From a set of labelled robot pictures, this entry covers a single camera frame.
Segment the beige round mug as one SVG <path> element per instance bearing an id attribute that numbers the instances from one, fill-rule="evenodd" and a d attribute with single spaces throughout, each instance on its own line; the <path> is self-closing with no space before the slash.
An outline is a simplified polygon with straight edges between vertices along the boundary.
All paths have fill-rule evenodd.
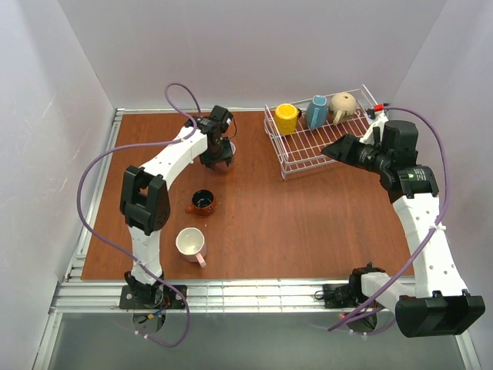
<path id="1" fill-rule="evenodd" d="M 357 110 L 356 99 L 348 92 L 335 94 L 329 104 L 332 124 L 337 125 L 350 119 Z"/>

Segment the blue mug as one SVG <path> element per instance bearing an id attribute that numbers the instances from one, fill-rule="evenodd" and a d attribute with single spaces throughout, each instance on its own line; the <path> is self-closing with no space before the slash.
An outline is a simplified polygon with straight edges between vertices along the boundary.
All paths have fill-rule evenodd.
<path id="1" fill-rule="evenodd" d="M 310 130 L 322 127 L 327 119 L 328 102 L 326 96 L 316 95 L 309 102 L 305 111 L 305 123 Z"/>

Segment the yellow textured cup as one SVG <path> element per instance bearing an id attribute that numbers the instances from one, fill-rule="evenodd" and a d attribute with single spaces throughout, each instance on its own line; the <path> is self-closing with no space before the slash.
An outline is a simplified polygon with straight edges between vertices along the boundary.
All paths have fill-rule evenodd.
<path id="1" fill-rule="evenodd" d="M 274 110 L 274 122 L 280 135 L 286 136 L 294 133 L 300 110 L 290 103 L 283 103 Z"/>

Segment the white mug brown dots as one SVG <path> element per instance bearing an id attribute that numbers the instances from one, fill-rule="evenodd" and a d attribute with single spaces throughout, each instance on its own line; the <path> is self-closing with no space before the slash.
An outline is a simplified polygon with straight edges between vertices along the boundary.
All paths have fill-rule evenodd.
<path id="1" fill-rule="evenodd" d="M 233 165 L 235 163 L 235 153 L 236 153 L 236 146 L 233 142 L 230 143 L 231 150 L 232 150 L 232 156 L 228 160 L 220 161 L 215 164 L 214 166 L 214 171 L 219 174 L 225 174 L 230 172 L 233 169 Z"/>

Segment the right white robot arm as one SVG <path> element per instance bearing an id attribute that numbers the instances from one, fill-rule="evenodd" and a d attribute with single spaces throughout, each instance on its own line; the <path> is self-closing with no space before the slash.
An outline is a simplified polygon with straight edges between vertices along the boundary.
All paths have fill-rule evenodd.
<path id="1" fill-rule="evenodd" d="M 353 270 L 348 287 L 361 308 L 377 302 L 391 311 L 407 338 L 460 335 L 485 313 L 485 303 L 469 293 L 454 265 L 438 184 L 431 168 L 417 163 L 418 129 L 391 120 L 375 127 L 373 136 L 368 144 L 346 134 L 321 152 L 379 175 L 404 230 L 411 254 L 405 266 L 414 270 L 414 286 L 368 264 Z"/>

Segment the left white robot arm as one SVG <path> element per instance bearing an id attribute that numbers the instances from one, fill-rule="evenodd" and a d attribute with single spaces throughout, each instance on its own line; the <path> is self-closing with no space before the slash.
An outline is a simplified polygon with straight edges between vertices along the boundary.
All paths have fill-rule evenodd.
<path id="1" fill-rule="evenodd" d="M 184 124 L 175 143 L 142 166 L 129 166 L 123 175 L 120 212 L 123 214 L 136 257 L 125 280 L 134 298 L 146 307 L 162 301 L 156 280 L 163 276 L 159 257 L 160 232 L 170 216 L 169 189 L 173 181 L 196 158 L 210 169 L 229 166 L 233 148 L 225 136 L 233 114 L 214 106 L 208 116 L 194 116 Z"/>

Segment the brown black mug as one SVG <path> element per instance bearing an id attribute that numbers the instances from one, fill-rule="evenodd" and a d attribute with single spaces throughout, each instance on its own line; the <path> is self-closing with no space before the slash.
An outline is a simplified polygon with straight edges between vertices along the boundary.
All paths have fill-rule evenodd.
<path id="1" fill-rule="evenodd" d="M 185 212 L 199 216 L 209 216 L 216 209 L 216 198 L 210 190 L 196 191 L 191 204 L 186 207 Z"/>

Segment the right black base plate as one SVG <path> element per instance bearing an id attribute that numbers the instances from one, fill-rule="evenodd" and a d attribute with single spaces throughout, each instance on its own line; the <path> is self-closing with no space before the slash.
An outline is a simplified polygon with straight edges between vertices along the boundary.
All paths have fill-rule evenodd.
<path id="1" fill-rule="evenodd" d="M 325 308 L 355 308 L 366 300 L 363 296 L 357 296 L 349 284 L 323 284 L 314 293 L 314 299 L 323 301 Z"/>

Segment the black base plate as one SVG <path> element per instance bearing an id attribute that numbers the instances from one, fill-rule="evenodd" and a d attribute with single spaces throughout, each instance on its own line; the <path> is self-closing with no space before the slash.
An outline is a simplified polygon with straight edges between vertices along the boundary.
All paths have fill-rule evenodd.
<path id="1" fill-rule="evenodd" d="M 163 293 L 160 295 L 160 301 L 154 304 L 143 304 L 131 292 L 128 285 L 124 285 L 121 290 L 119 299 L 119 308 L 123 310 L 154 310 L 160 308 L 180 310 L 185 308 L 183 299 L 173 290 L 167 287 L 163 288 Z"/>
<path id="2" fill-rule="evenodd" d="M 314 293 L 314 299 L 323 301 L 325 308 L 355 308 L 366 300 L 363 296 L 357 296 L 349 284 L 323 284 Z"/>

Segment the aluminium frame rail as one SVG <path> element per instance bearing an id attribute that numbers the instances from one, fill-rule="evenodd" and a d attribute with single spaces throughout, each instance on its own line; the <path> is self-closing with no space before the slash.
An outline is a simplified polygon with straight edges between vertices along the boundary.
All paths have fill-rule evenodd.
<path id="1" fill-rule="evenodd" d="M 186 286 L 192 314 L 318 313 L 325 311 L 323 286 L 333 290 L 346 279 L 175 280 Z M 57 313 L 150 313 L 155 308 L 137 304 L 123 281 L 61 283 L 49 311 Z"/>

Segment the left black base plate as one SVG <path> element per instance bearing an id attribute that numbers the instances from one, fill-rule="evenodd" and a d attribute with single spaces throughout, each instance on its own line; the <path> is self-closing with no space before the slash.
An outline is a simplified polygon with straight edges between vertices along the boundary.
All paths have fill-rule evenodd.
<path id="1" fill-rule="evenodd" d="M 167 287 L 163 288 L 163 293 L 160 295 L 160 301 L 154 304 L 143 304 L 131 292 L 128 285 L 124 285 L 121 290 L 119 299 L 119 308 L 123 310 L 154 310 L 160 308 L 180 310 L 185 308 L 183 299 L 173 290 Z"/>

